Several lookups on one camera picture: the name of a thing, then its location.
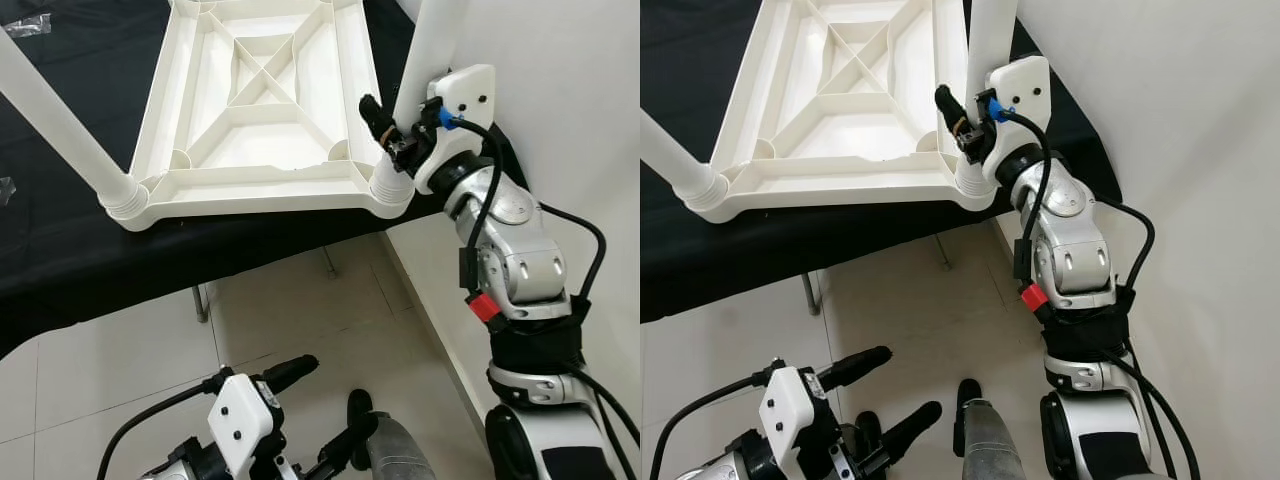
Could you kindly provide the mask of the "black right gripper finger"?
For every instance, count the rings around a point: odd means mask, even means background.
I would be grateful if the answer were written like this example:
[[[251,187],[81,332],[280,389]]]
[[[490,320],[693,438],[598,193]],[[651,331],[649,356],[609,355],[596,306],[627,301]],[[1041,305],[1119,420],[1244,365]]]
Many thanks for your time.
[[[371,93],[366,93],[360,99],[360,115],[367,125],[370,136],[379,146],[401,142],[401,133],[394,119],[383,110]]]
[[[934,105],[942,114],[945,124],[952,136],[969,132],[969,120],[964,106],[955,99],[947,84],[934,90]]]

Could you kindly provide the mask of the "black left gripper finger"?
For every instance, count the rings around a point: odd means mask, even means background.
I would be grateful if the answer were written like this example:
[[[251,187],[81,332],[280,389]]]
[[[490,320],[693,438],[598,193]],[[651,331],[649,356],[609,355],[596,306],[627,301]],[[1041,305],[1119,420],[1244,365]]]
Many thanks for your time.
[[[262,371],[262,381],[271,393],[282,393],[319,366],[314,355],[302,355]]]
[[[887,346],[864,349],[833,362],[827,370],[818,374],[818,380],[823,390],[847,387],[874,369],[887,364],[892,358],[892,351]]]
[[[319,451],[317,471],[320,474],[340,474],[347,466],[357,471],[370,470],[371,456],[367,440],[376,429],[378,419],[374,412],[357,413],[349,420],[346,430]]]
[[[872,465],[891,466],[899,462],[915,439],[934,425],[941,415],[942,404],[938,401],[929,401],[884,431],[881,447],[872,454]]]

